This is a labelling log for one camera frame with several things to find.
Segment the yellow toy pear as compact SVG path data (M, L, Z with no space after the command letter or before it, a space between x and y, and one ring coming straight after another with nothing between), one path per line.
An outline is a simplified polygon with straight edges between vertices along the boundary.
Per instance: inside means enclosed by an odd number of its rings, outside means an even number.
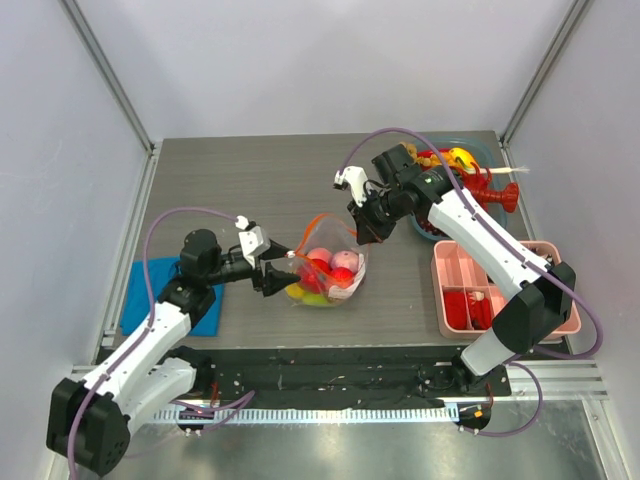
M305 291L297 283L288 285L285 292L293 300L301 300L305 295Z

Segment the purple toy onion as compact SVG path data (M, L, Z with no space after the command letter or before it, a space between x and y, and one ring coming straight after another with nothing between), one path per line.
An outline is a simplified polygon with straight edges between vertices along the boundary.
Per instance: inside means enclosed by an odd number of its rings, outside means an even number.
M346 267L357 273L360 266L360 255L351 250L338 251L333 255L330 266L331 269Z

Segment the green toy apple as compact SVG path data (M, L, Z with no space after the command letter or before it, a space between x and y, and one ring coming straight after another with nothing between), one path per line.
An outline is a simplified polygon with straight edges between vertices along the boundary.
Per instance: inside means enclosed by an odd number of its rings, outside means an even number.
M307 293L302 297L302 303L308 306L325 307L330 304L330 301L322 294Z

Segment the red toy bell pepper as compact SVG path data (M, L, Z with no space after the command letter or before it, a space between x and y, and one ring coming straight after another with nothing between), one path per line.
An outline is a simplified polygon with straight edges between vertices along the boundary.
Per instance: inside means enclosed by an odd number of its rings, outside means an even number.
M323 293L327 289L330 272L329 264L324 260L313 259L310 262L304 262L296 270L296 274L300 277L298 284L306 292Z

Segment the pink toy peach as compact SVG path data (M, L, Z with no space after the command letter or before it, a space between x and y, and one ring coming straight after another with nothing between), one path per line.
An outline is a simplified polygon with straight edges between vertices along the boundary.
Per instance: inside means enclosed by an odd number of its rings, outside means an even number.
M331 259L333 254L326 248L318 247L310 250L307 254L309 260L324 271L331 270Z

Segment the clear orange zip bag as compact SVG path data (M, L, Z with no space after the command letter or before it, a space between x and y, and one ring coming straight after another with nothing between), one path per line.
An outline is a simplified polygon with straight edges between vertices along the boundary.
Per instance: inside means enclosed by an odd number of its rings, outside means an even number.
M290 254L290 270L299 280L286 287L296 304L335 307L349 300L361 286L369 247L356 240L356 231L338 216L322 213L306 227Z

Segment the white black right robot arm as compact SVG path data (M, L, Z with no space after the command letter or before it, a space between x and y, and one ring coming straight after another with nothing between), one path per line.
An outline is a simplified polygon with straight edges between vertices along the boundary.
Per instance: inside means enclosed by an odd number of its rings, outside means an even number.
M488 274L506 301L451 371L457 391L475 394L495 367L527 353L569 319L576 274L568 264L549 264L515 240L447 164L425 170L402 145L378 155L372 164L376 182L354 166L342 167L334 177L335 188L351 193L348 210L358 243L381 243L400 219L424 214Z

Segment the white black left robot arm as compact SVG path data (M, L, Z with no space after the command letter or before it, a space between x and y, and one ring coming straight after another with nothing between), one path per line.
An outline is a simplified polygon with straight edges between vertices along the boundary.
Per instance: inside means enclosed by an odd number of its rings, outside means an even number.
M79 468L99 476L124 457L143 420L182 394L205 397L213 385L208 359L178 347L216 300L215 286L248 280L272 296L298 282L298 275L273 267L293 250L270 239L257 225L238 234L237 251L223 252L216 235L190 232L177 272L134 332L79 380L63 378L53 389L46 446L65 457L70 478Z

